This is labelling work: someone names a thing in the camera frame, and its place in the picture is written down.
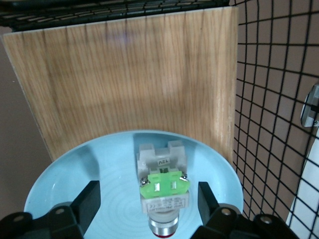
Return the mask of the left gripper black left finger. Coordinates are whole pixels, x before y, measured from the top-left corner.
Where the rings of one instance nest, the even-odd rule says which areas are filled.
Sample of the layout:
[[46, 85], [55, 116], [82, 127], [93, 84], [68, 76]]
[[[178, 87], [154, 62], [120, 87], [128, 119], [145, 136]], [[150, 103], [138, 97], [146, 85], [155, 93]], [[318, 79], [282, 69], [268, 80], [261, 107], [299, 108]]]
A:
[[34, 218], [29, 212], [9, 214], [0, 221], [2, 239], [83, 239], [101, 206], [99, 181], [90, 181], [71, 203], [54, 206]]

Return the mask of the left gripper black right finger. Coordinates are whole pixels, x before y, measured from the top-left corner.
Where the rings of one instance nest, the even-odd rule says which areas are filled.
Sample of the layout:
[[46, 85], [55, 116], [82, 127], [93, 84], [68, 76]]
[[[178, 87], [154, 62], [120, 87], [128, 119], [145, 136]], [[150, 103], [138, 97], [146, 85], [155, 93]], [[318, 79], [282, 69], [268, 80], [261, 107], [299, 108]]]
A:
[[194, 239], [296, 239], [286, 223], [270, 214], [258, 214], [253, 220], [245, 218], [230, 205], [217, 202], [207, 182], [198, 183], [197, 205], [202, 225]]

